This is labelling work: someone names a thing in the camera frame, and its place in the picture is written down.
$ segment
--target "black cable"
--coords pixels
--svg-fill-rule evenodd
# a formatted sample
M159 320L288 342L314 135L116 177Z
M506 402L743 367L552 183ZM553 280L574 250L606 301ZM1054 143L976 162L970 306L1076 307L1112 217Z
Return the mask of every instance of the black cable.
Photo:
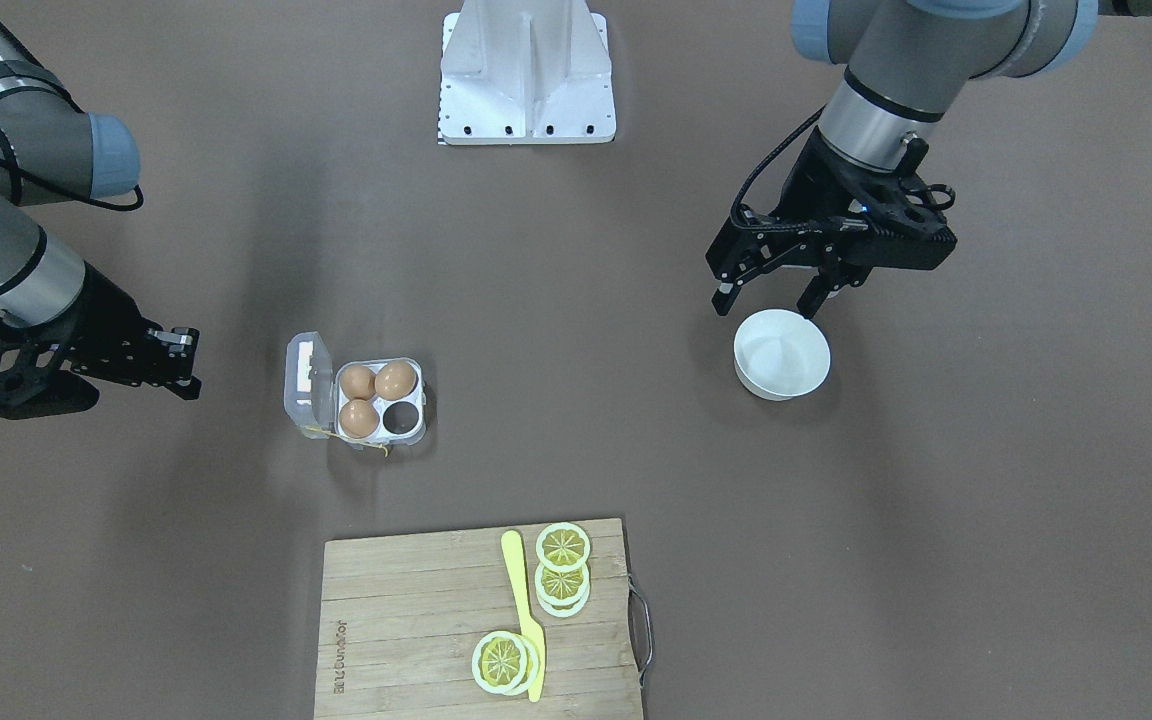
M65 190L63 187L46 181L46 179L40 179L36 176L36 174L29 170L15 167L15 165L1 158L0 158L0 168L3 168L6 172L12 173L14 177L20 176L21 179L26 179L26 181L32 182L33 184L40 188L44 188L44 190L46 191L55 192L61 197L68 197L69 200L82 202L83 205L91 205L92 209L114 210L115 213L131 213L132 210L141 210L142 206L145 205L145 194L141 191L141 184L137 184L136 187L132 188L132 192L136 194L135 202L131 202L131 204L128 205L116 205L114 204L114 202L93 200L91 199L91 197L83 197L77 192Z
M745 183L741 184L740 192L736 192L736 200L732 200L732 225L735 225L737 229L743 232L795 232L805 227L806 223L774 223L774 225L750 225L745 223L745 219L741 217L741 210L744 209L742 202L745 199L745 192L749 192L749 188L753 187L755 181L763 174L763 170L767 169L768 165L772 165L773 160L776 160L781 152L785 152L786 147L790 146L808 128L814 126L814 122L820 119L820 114L824 113L824 105L816 111L811 118L804 120L803 124L795 128L790 136L781 141L776 149L767 153L767 158L763 158L763 161L756 165L755 172L749 174L745 179Z
M10 29L8 29L8 26L3 24L2 20L0 20L0 33L6 38L7 41L9 41L15 47L15 50L17 50L17 53L20 53L22 58L24 58L28 61L31 61L31 63L33 65L38 65L38 67L41 68L40 61L38 61L38 59L33 56L33 53L29 53L29 48L24 46L23 41L18 40L17 36L12 35Z
M10 29L8 29L8 26L3 23L2 20L0 20L0 35L2 35L3 38L7 41L9 41L13 47L15 47L15 51L17 51L17 53L20 53L20 55L24 58L28 63L37 65L37 67L40 67L45 70L47 69L46 65L43 65L41 61L38 61L38 59L33 56L33 53L31 53L31 51L29 51L29 48L24 46L23 41L20 41L20 38L15 36L15 33L10 31ZM81 106L78 106L78 103L74 101L73 96L69 94L68 90L65 90L65 88L61 88L59 85L54 85L54 83L51 82L47 83L47 85L54 88L56 94L60 94L61 100L68 103L70 108L74 108L76 113L83 113L83 109L81 108Z

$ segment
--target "egg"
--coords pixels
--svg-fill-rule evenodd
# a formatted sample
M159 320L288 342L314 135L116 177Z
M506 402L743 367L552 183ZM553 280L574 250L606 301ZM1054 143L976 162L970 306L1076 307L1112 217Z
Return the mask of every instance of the egg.
M379 424L380 415L376 415L376 408L366 400L351 400L340 409L338 425L349 437L365 438L374 433Z
M349 400L371 400L376 395L376 373L366 365L349 365L340 372L340 392Z
M395 359L376 373L376 395L397 400L416 389L416 367L406 359Z

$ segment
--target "egg carton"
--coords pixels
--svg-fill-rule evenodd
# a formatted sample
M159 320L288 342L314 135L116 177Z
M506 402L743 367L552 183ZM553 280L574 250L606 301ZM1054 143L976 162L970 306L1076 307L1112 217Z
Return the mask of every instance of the egg carton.
M364 438L351 437L338 425L340 409L351 400L340 389L340 376L353 365L364 365L372 373L393 361L403 361L416 370L416 384L397 400L372 396L380 423L376 432ZM414 445L425 437L425 374L420 363L411 357L389 359L354 359L340 369L333 367L332 355L319 333L300 333L287 346L283 409L308 438L339 438L357 448L370 446Z
M351 434L338 429L340 439L351 445L412 445L425 437L425 376L420 372L420 363L411 357L391 357L389 359L356 359L353 363L340 365L335 376L335 395L338 395L338 418L340 409L353 399L340 389L340 376L348 367L362 365L371 370L372 374L379 373L385 365L393 361L403 361L416 370L416 384L411 392L397 400L385 400L379 395L372 395L370 402L379 416L380 423L376 425L374 432L364 438L355 438Z

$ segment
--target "wooden cutting board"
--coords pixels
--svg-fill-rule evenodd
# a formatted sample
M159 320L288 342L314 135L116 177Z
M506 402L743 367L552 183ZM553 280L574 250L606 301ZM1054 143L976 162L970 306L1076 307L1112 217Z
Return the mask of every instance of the wooden cutting board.
M545 614L531 588L545 525L513 528L526 548L531 612L548 649L537 703L486 694L470 670L483 635L518 631L500 555L510 528L326 543L314 719L641 720L626 533L621 520L577 524L590 537L590 597L568 619Z

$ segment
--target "brown table surface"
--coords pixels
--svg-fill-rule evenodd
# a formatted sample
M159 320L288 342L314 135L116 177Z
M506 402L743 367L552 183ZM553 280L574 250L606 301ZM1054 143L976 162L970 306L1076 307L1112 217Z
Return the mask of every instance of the brown table surface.
M434 143L454 1L0 0L145 165L139 213L36 217L205 379L0 420L0 717L310 717L326 539L598 516L655 720L1152 717L1152 18L967 88L924 165L957 251L829 302L826 386L770 404L732 334L808 275L718 319L703 255L840 78L790 8L594 3L617 141L509 150ZM425 441L301 437L306 329L419 359Z

